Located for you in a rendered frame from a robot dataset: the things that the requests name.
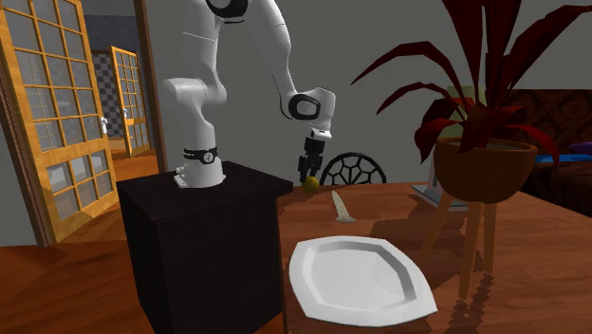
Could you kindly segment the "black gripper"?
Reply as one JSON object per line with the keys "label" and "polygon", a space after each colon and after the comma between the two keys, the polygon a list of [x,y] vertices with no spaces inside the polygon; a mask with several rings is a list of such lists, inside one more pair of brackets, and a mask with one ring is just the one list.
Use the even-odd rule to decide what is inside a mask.
{"label": "black gripper", "polygon": [[304,183],[309,170],[308,160],[311,159],[311,175],[315,177],[323,164],[325,141],[307,137],[305,139],[305,154],[299,157],[298,172],[300,173],[300,182]]}

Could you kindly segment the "black chair with patterned back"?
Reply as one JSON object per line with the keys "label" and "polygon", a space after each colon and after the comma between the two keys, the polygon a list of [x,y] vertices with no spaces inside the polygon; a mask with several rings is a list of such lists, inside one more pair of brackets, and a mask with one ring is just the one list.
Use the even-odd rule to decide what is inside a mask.
{"label": "black chair with patterned back", "polygon": [[382,168],[369,156],[348,152],[332,158],[325,166],[321,185],[357,185],[386,183]]}

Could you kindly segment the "pale horn-shaped object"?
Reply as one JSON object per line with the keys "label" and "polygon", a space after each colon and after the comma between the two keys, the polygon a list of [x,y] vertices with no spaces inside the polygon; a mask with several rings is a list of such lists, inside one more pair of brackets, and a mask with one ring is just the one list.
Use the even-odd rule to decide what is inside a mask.
{"label": "pale horn-shaped object", "polygon": [[344,202],[342,201],[342,198],[339,196],[339,194],[336,191],[333,191],[331,193],[331,197],[332,197],[334,208],[335,208],[336,214],[337,214],[337,217],[335,218],[335,220],[338,222],[341,222],[341,223],[355,222],[356,219],[353,218],[349,214],[349,212],[346,209]]}

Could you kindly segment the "white oval plate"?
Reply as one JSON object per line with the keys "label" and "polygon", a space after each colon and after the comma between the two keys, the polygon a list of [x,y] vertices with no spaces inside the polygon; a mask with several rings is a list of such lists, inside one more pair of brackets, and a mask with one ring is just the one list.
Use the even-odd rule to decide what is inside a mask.
{"label": "white oval plate", "polygon": [[385,239],[328,236],[298,243],[289,281],[310,319],[385,327],[437,312],[420,268]]}

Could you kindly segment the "dark robot stand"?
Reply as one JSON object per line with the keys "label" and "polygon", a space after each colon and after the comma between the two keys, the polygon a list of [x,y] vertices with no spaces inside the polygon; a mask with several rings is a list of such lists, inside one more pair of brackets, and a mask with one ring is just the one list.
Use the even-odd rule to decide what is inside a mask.
{"label": "dark robot stand", "polygon": [[253,334],[286,308],[277,199],[290,181],[225,161],[211,188],[120,181],[139,302],[156,334]]}

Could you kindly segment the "red-leaved plant in brown pot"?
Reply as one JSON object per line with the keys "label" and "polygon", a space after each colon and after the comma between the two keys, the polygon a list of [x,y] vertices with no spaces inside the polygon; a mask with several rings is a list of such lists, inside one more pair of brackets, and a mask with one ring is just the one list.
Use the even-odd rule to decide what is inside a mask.
{"label": "red-leaved plant in brown pot", "polygon": [[553,41],[592,4],[562,5],[526,28],[513,31],[522,0],[441,0],[462,46],[474,84],[485,85],[486,99],[453,97],[434,83],[410,83],[393,92],[383,107],[405,94],[427,88],[440,93],[414,140],[421,158],[431,158],[443,189],[435,218],[421,252],[428,255],[453,200],[467,204],[463,264],[458,295],[469,293],[477,237],[484,237],[485,270],[494,262],[496,208],[526,182],[537,156],[536,146],[515,141],[521,130],[538,141],[558,161],[559,150],[549,135],[523,120],[521,106],[506,103],[511,89]]}

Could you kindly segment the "small wooden glass-pane door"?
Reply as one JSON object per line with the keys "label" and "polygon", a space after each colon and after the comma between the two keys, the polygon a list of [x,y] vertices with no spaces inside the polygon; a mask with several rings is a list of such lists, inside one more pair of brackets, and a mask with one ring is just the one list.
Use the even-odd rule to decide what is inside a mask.
{"label": "small wooden glass-pane door", "polygon": [[117,86],[121,124],[129,157],[151,149],[141,85],[138,55],[115,46],[109,48]]}

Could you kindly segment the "brown wooden table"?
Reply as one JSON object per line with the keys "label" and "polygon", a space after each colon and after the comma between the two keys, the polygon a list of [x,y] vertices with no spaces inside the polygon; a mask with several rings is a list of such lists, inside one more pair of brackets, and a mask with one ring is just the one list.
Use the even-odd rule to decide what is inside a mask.
{"label": "brown wooden table", "polygon": [[446,216],[428,257],[420,253],[435,208],[406,183],[341,187],[352,215],[340,223],[332,189],[295,190],[278,201],[282,256],[324,236],[383,238],[405,252],[430,284],[437,312],[407,324],[335,325],[309,319],[287,288],[289,334],[592,334],[592,218],[519,193],[497,207],[494,269],[477,254],[466,299],[458,296],[467,216]]}

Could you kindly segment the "large wooden glass-pane door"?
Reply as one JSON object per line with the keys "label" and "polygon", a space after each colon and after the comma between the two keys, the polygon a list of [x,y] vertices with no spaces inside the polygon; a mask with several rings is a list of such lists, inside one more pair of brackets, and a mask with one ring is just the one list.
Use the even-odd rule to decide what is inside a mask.
{"label": "large wooden glass-pane door", "polygon": [[0,0],[0,97],[38,246],[117,202],[80,0]]}

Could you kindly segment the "dark brown sofa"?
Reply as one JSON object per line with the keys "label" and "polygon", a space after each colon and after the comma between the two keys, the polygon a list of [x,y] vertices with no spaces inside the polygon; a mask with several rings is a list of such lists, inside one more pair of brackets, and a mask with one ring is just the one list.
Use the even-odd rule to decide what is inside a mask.
{"label": "dark brown sofa", "polygon": [[554,169],[552,156],[540,143],[522,131],[515,134],[515,140],[538,148],[521,191],[592,218],[592,157],[570,148],[592,141],[592,90],[514,89],[507,104],[524,106],[525,123],[548,134],[560,150],[559,167]]}

